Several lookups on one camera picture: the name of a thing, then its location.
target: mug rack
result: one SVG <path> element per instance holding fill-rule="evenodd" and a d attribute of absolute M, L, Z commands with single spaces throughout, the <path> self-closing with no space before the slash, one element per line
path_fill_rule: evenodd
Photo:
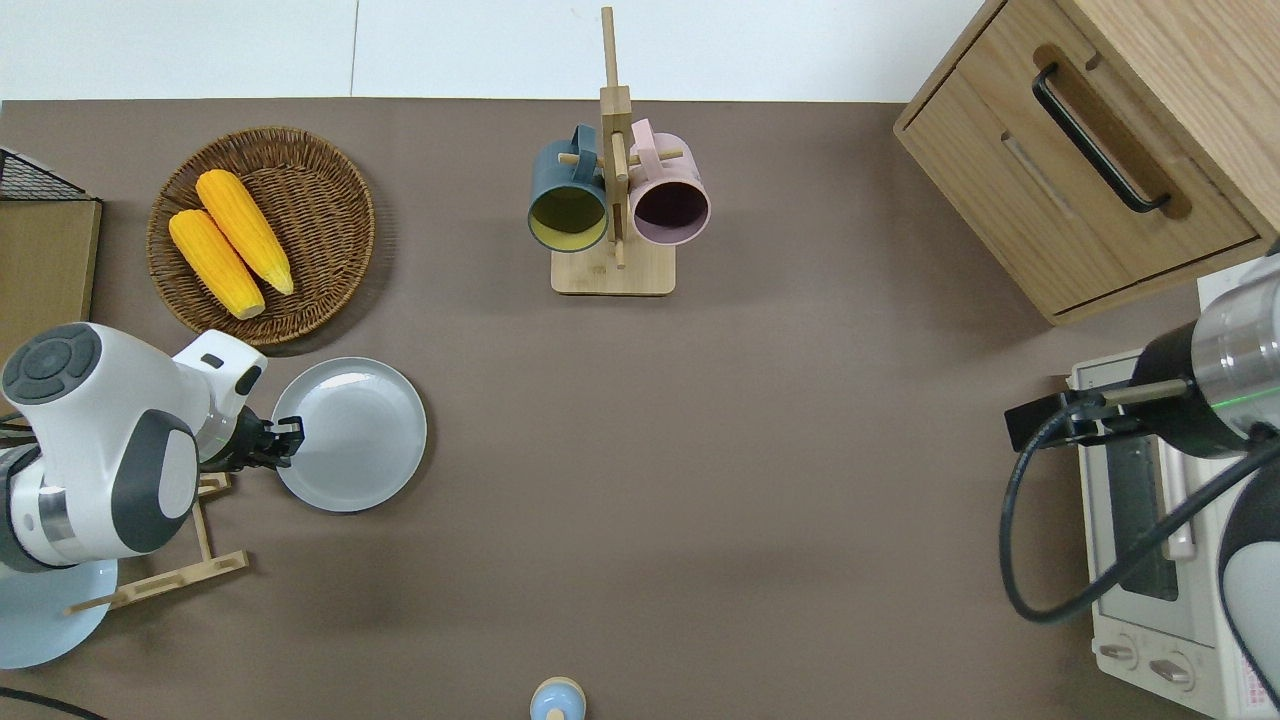
<path fill-rule="evenodd" d="M 202 583 L 219 575 L 225 575 L 227 573 L 248 568 L 248 552 L 237 550 L 236 552 L 228 552 L 215 557 L 212 546 L 209 543 L 209 527 L 205 523 L 205 511 L 201 507 L 201 502 L 205 497 L 223 492 L 230 487 L 230 475 L 227 473 L 200 475 L 200 482 L 196 487 L 196 498 L 191 505 L 191 516 L 193 524 L 196 525 L 196 543 L 200 546 L 200 562 L 119 585 L 111 594 L 78 602 L 65 609 L 63 614 L 72 615 L 100 605 L 109 605 L 111 610 L 115 610 L 118 607 L 124 607 L 125 605 L 133 605 L 134 602 L 152 598 L 157 594 L 164 594 L 178 588 Z"/>
<path fill-rule="evenodd" d="M 635 236 L 627 201 L 630 168 L 640 159 L 627 155 L 631 135 L 631 88 L 618 85 L 617 46 L 613 37 L 613 8 L 600 10 L 604 26 L 604 76 L 600 88 L 600 131 L 604 196 L 609 231 L 604 241 L 580 252 L 552 252 L 552 288 L 561 295 L 662 296 L 676 290 L 676 249 Z M 678 158 L 680 150 L 662 159 Z M 559 161 L 576 164 L 577 155 L 561 154 Z"/>

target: light blue plate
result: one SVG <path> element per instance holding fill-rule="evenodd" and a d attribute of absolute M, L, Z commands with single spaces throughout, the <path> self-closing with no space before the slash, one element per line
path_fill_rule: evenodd
<path fill-rule="evenodd" d="M 106 615 L 99 605 L 72 615 L 63 611 L 115 592 L 116 560 L 84 562 L 65 570 L 18 573 L 0 579 L 0 670 L 49 662 L 84 642 Z"/>
<path fill-rule="evenodd" d="M 357 512 L 399 492 L 426 450 L 426 410 L 404 375 L 369 357 L 308 368 L 280 393 L 271 418 L 302 416 L 306 439 L 284 486 L 303 502 Z"/>

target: wicker basket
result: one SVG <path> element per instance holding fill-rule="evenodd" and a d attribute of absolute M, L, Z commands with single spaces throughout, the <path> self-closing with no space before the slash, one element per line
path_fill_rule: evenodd
<path fill-rule="evenodd" d="M 201 206 L 196 178 L 214 168 L 244 182 L 293 274 L 288 296 L 255 278 L 266 310 L 248 320 L 214 299 L 169 237 L 169 218 Z M 251 128 L 207 145 L 169 177 L 147 223 L 147 265 L 169 310 L 196 332 L 218 329 L 255 346 L 296 340 L 333 318 L 356 292 L 372 250 L 374 201 L 360 170 L 297 128 Z"/>

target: blue cup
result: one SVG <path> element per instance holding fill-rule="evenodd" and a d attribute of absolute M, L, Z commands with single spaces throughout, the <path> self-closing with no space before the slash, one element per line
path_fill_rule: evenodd
<path fill-rule="evenodd" d="M 577 163 L 562 163 L 561 154 Z M 604 174 L 596 164 L 595 128 L 577 126 L 573 137 L 543 147 L 534 160 L 529 231 L 557 252 L 579 252 L 604 237 L 608 225 Z"/>

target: black drawer handle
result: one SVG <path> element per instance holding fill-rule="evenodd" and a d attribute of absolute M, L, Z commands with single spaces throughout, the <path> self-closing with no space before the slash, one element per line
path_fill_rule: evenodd
<path fill-rule="evenodd" d="M 1123 174 L 1120 174 L 1115 163 L 1112 163 L 1102 149 L 1093 142 L 1089 133 L 1084 132 L 1080 123 L 1071 117 L 1071 113 L 1068 111 L 1066 106 L 1064 106 L 1057 96 L 1053 95 L 1053 91 L 1050 90 L 1048 78 L 1055 72 L 1057 72 L 1057 63 L 1050 63 L 1048 67 L 1041 70 L 1041 73 L 1036 76 L 1036 82 L 1032 83 L 1032 95 L 1036 96 L 1041 108 L 1044 108 L 1048 117 L 1053 118 L 1053 122 L 1062 129 L 1062 133 L 1065 133 L 1068 140 L 1071 141 L 1071 145 L 1074 145 L 1075 149 L 1080 151 L 1080 155 L 1084 155 L 1084 159 L 1093 165 L 1093 169 L 1102 176 L 1102 179 L 1116 193 L 1116 197 L 1119 197 L 1120 201 L 1134 213 L 1151 213 L 1165 202 L 1169 202 L 1170 195 L 1167 192 L 1155 200 L 1147 200 L 1146 197 L 1138 195 L 1138 191 L 1129 184 L 1129 181 L 1125 179 Z"/>

